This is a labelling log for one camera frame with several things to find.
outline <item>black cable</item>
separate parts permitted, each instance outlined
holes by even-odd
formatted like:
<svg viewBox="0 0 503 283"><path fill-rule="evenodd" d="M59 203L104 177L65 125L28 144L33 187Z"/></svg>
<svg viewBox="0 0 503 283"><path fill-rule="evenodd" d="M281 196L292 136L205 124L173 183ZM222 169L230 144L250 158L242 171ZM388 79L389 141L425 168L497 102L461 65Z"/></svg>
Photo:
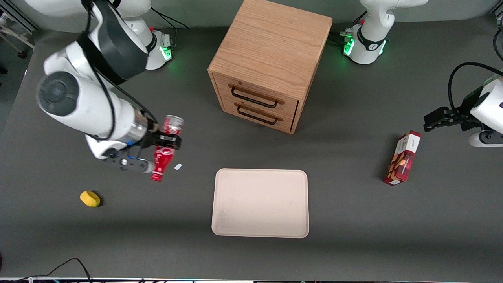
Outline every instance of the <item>black cable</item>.
<svg viewBox="0 0 503 283"><path fill-rule="evenodd" d="M361 14L359 17L357 17L354 21L353 21L353 24L357 23L359 20L361 20L361 18L363 18L363 16L367 13L367 11L363 12L363 14Z"/></svg>
<svg viewBox="0 0 503 283"><path fill-rule="evenodd" d="M139 108L141 108L141 110L145 111L149 116L150 118L152 118L152 120L157 123L157 119L155 118L154 114L152 114L152 112L150 112L150 110L148 110L145 106L143 106L143 104L141 104L141 102L139 102L138 100L136 100L136 98L134 98L132 95L130 95L127 91L123 90L121 87L119 87L116 83L114 83L111 79L109 79L108 77L104 76L100 70L96 70L102 77L104 77L107 82L109 82L114 88L116 88L118 91L122 92L127 98L131 99L134 103L136 103L136 105L138 105Z"/></svg>
<svg viewBox="0 0 503 283"><path fill-rule="evenodd" d="M86 24L86 30L84 31L84 33L85 33L86 36L89 35L89 30L90 29L91 29L91 6L88 6L88 22ZM91 67L91 70L93 71L94 75L96 76L96 79L100 83L101 88L103 89L103 92L105 93L105 96L107 97L108 104L110 105L111 116L112 116L112 128L110 129L110 132L108 133L107 137L98 137L96 135L90 135L90 134L88 134L88 136L94 138L95 140L108 140L113 135L113 133L115 131L115 123L116 123L116 121L115 121L115 108L114 108L114 104L112 103L112 98L110 97L110 94L108 93L108 89L107 89L107 87L105 87L105 84L103 83L103 81L101 80L100 76L98 75L95 66L87 58L87 55L85 53L84 53L84 56L88 60L89 66Z"/></svg>
<svg viewBox="0 0 503 283"><path fill-rule="evenodd" d="M498 40L498 35L501 33L501 30L498 30L496 32L496 34L494 35L493 39L492 39L492 47L494 48L494 51L496 52L496 55L498 55L498 57L503 61L503 56L501 55L501 53L499 52L498 50L498 46L496 44L497 40Z"/></svg>
<svg viewBox="0 0 503 283"><path fill-rule="evenodd" d="M477 62L464 62L462 64L459 64L457 67L454 68L454 70L452 71L451 73L451 76L449 77L449 84L447 86L447 95L448 95L448 98L449 98L449 105L451 106L451 109L452 109L452 112L454 113L454 116L456 118L458 118L458 120L474 127L474 128L477 128L478 126L473 124L472 122L469 122L467 119L465 119L463 116L461 116L461 114L459 113L458 109L456 107L454 107L454 102L452 101L452 80L454 78L454 75L456 74L456 72L462 68L463 66L468 66L468 65L471 65L471 66L477 66L477 67L480 67L480 68L484 68L486 70L489 70L495 74L498 74L500 76L503 77L503 72L496 69L496 68L493 68L491 66L488 66L488 65L485 65L485 64L482 64L482 63L477 63Z"/></svg>
<svg viewBox="0 0 503 283"><path fill-rule="evenodd" d="M493 6L493 9L492 10L492 13L496 12L496 10L498 10L502 5L503 5L503 2L501 2L498 7L495 8L495 6L498 5L498 3L496 3L494 6Z"/></svg>
<svg viewBox="0 0 503 283"><path fill-rule="evenodd" d="M163 14L163 13L161 13L161 12L157 11L157 10L156 10L156 9L154 9L153 7L150 7L150 8L152 9L152 11L154 11L154 12L158 13L159 15L163 15L163 16L165 16L166 18L168 18L168 19L170 19L170 20L173 20L173 21L175 21L175 22L177 22L177 23L181 24L181 25L182 25L182 26L184 26L186 29L189 29L189 27L188 27L186 24L184 24L184 23L182 23L182 22L180 22L180 21L177 21L177 20L173 19L173 18L172 18L172 17L170 17L170 16L166 16L165 14Z"/></svg>
<svg viewBox="0 0 503 283"><path fill-rule="evenodd" d="M177 29L177 27L175 27L170 21L168 21L163 15L161 15L159 12L153 10L154 12L156 12L159 17L161 17L163 20L165 20L170 26L172 26L174 29Z"/></svg>
<svg viewBox="0 0 503 283"><path fill-rule="evenodd" d="M88 278L89 282L90 283L93 283L93 280L91 279L91 275L89 274L88 272L88 269L84 266L84 264L82 263L82 261L80 261L80 259L76 258L76 257L73 257L67 261L65 261L64 263L58 265L57 267L55 267L53 270L51 270L51 272L47 273L47 274L37 274L37 275L32 275L32 276L28 276L28 277L25 277L25 278L22 278L22 279L18 279L18 280L14 280L12 281L13 283L18 283L18 282L22 282L22 281L25 281L26 279L29 279L29 278L32 278L32 277L46 277L46 276L49 276L51 275L53 272L55 272L58 268L62 267L63 265L69 263L70 261L72 260L76 260L80 263L80 265L82 266L82 269L84 270L84 272L86 273L86 277Z"/></svg>

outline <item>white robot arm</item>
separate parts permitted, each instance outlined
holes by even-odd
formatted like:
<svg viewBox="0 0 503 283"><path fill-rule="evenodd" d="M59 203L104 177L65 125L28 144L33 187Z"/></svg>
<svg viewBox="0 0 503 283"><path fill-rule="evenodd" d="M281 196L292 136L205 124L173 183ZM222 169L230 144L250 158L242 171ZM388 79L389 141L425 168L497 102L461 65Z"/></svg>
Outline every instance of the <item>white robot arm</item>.
<svg viewBox="0 0 503 283"><path fill-rule="evenodd" d="M483 64L467 62L456 67L455 71L464 65L481 66ZM480 128L473 133L468 142L478 148L503 147L503 75L493 69L495 75L482 86L468 94L459 107L443 106L424 117L425 132L430 132L443 126L460 125L462 131Z"/></svg>
<svg viewBox="0 0 503 283"><path fill-rule="evenodd" d="M86 133L98 159L130 156L124 150L133 146L179 149L179 136L158 131L152 116L147 118L110 91L112 87L122 90L118 84L143 72L149 56L143 42L107 0L93 0L87 5L98 25L45 60L47 77L39 83L36 94L40 108L57 121ZM127 168L141 172L153 169L147 160L137 159L134 163Z"/></svg>
<svg viewBox="0 0 503 283"><path fill-rule="evenodd" d="M87 14L80 0L25 0L35 10L52 17ZM139 16L150 10L150 0L110 0L126 25L148 51L147 70L158 69L172 58L171 37L151 30Z"/></svg>
<svg viewBox="0 0 503 283"><path fill-rule="evenodd" d="M360 0L367 9L363 24L356 23L341 32L347 43L344 55L358 64L370 64L382 53L385 38L395 22L394 8L410 8L426 4L428 0Z"/></svg>

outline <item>red snack box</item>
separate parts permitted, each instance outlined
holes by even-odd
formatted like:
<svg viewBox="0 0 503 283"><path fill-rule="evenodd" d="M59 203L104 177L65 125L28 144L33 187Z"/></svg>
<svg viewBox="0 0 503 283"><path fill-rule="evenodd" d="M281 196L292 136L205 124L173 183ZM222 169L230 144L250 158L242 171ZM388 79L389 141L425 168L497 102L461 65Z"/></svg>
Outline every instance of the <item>red snack box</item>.
<svg viewBox="0 0 503 283"><path fill-rule="evenodd" d="M384 179L386 184L394 186L407 181L420 139L420 133L410 131L398 140L393 159Z"/></svg>

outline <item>black metal handle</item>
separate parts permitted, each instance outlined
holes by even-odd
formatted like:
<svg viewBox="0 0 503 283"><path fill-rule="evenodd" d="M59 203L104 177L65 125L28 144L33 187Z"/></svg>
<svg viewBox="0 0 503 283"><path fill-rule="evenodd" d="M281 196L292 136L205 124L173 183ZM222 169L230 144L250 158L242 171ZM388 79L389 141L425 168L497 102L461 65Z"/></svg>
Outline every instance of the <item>black metal handle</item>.
<svg viewBox="0 0 503 283"><path fill-rule="evenodd" d="M248 97L243 96L243 95L239 95L239 94L237 94L237 93L234 92L235 90L236 90L236 87L232 87L232 89L230 90L230 92L232 93L232 96L240 98L240 99L243 99L243 100L246 100L246 101L253 102L255 104L259 104L260 106L264 106L264 107L267 107L267 108L275 108L278 105L278 102L279 102L278 100L276 100L276 102L273 105L267 104L267 103L260 102L260 101L255 100L255 99L248 98Z"/></svg>
<svg viewBox="0 0 503 283"><path fill-rule="evenodd" d="M276 124L276 122L278 121L278 118L275 118L275 119L274 119L274 122L270 122L270 121L264 120L264 119L262 119L262 118L258 118L258 117L255 117L255 116L253 116L253 115L250 115L250 114L248 114L248 113L244 113L244 112L240 111L240 109L241 109L241 105L238 105L238 106L237 106L237 112L238 112L239 114L241 114L241 115L243 115L243 116L246 116L246 117L249 117L249 118L251 118L251 119L255 119L255 120L260 121L260 122L262 122L262 123L266 123L266 124L269 124L269 125L274 125L274 124Z"/></svg>

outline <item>wooden drawer cabinet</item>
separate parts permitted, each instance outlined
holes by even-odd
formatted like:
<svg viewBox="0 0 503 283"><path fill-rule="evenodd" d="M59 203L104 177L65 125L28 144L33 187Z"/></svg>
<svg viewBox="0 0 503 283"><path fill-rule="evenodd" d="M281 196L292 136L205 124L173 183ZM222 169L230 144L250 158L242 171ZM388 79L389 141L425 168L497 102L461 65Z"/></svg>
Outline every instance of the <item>wooden drawer cabinet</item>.
<svg viewBox="0 0 503 283"><path fill-rule="evenodd" d="M332 19L244 0L208 73L222 110L293 134Z"/></svg>

